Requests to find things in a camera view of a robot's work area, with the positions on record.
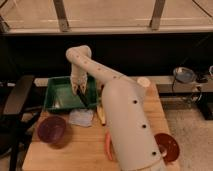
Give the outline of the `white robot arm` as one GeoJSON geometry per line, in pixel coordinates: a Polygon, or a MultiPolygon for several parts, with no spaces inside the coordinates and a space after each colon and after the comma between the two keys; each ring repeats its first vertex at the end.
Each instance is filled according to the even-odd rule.
{"type": "Polygon", "coordinates": [[[166,171],[142,105],[146,90],[128,76],[92,60],[88,46],[69,48],[66,58],[76,67],[72,77],[77,85],[82,72],[104,85],[102,105],[120,169],[166,171]]]}

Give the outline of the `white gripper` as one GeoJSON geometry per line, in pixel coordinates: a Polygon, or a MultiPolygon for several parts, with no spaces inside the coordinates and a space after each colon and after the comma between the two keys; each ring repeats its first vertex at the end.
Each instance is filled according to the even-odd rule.
{"type": "Polygon", "coordinates": [[[75,64],[71,65],[70,80],[72,84],[73,94],[77,94],[78,86],[83,94],[86,93],[87,89],[87,72],[75,64]]]}

